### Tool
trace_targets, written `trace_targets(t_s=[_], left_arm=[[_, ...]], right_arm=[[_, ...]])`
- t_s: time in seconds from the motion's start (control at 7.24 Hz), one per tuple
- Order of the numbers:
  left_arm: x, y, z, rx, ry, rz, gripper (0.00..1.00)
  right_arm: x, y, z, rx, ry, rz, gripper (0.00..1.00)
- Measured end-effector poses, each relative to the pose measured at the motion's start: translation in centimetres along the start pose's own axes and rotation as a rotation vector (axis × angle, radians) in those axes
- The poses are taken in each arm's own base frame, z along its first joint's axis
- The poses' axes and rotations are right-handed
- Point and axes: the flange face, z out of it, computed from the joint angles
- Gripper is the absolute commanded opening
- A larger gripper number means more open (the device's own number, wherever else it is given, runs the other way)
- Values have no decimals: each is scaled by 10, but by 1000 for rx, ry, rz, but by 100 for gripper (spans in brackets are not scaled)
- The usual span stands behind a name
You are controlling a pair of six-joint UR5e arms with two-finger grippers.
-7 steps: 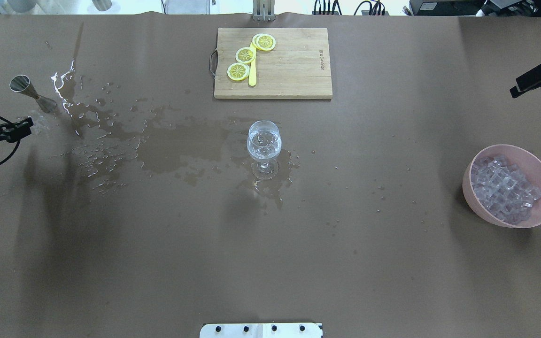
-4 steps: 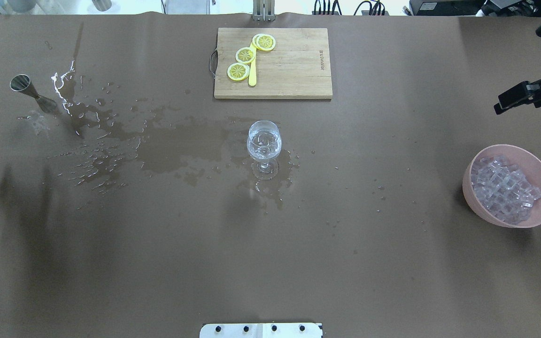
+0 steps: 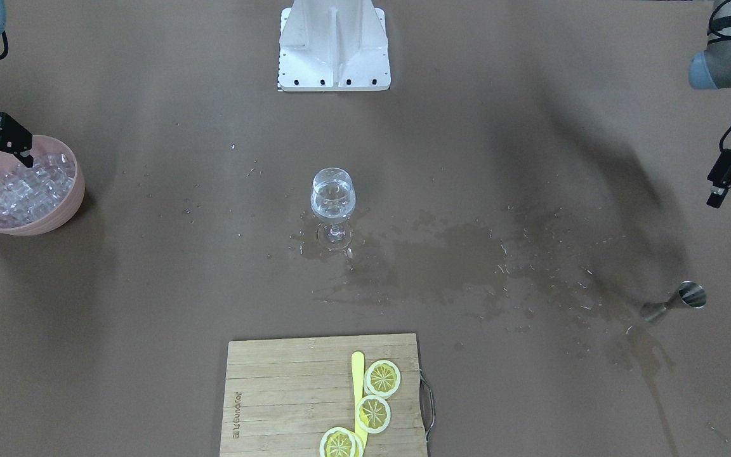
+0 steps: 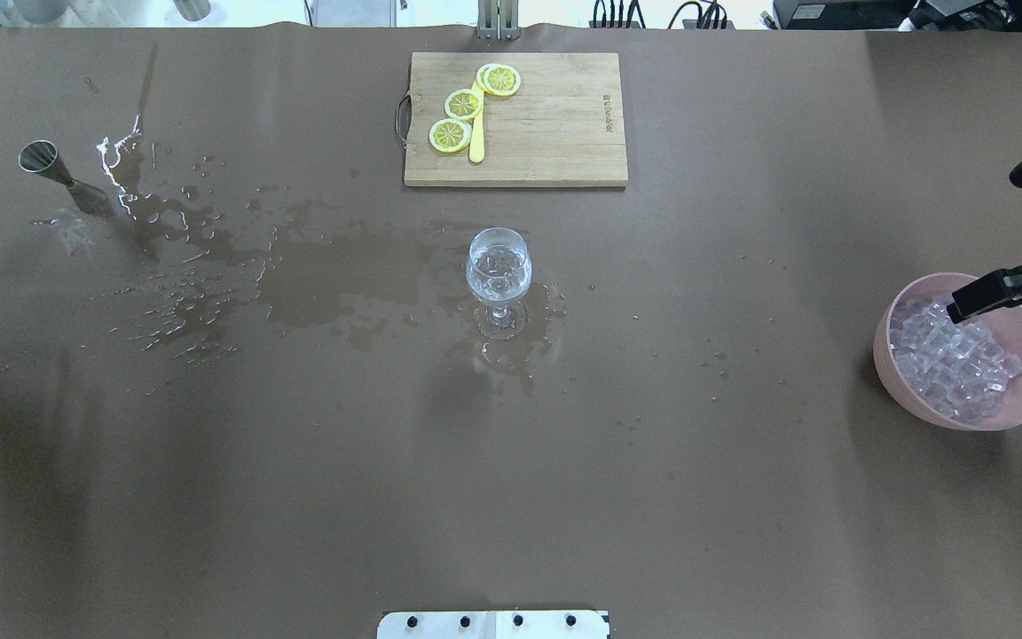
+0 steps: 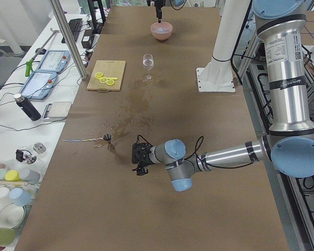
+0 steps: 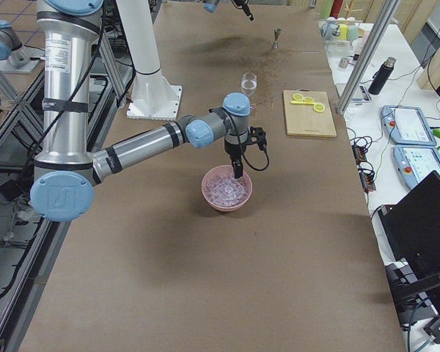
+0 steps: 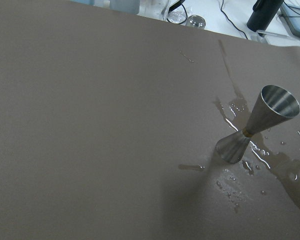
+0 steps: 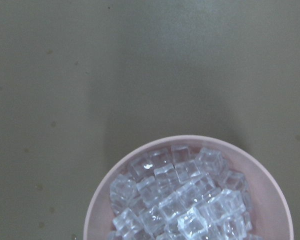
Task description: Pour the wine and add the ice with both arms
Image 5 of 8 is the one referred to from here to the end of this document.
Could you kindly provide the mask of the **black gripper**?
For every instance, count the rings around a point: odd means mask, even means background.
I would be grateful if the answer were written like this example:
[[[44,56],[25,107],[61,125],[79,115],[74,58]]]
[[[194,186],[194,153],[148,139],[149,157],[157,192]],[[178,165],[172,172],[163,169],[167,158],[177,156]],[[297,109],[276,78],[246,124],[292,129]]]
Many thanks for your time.
[[[137,176],[143,176],[149,173],[146,166],[153,164],[150,160],[152,145],[149,143],[134,143],[132,145],[132,163],[138,164],[137,168],[132,169]]]
[[[162,21],[162,7],[164,7],[164,0],[154,0],[154,6],[156,7],[156,17],[158,19],[158,23]]]

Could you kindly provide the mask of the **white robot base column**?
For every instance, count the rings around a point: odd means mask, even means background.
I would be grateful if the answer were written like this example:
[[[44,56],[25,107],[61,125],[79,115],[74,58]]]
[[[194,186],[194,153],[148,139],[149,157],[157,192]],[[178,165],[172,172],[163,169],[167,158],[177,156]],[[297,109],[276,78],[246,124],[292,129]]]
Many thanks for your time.
[[[231,58],[241,31],[250,0],[225,2],[211,61],[205,68],[197,68],[200,92],[234,92]]]

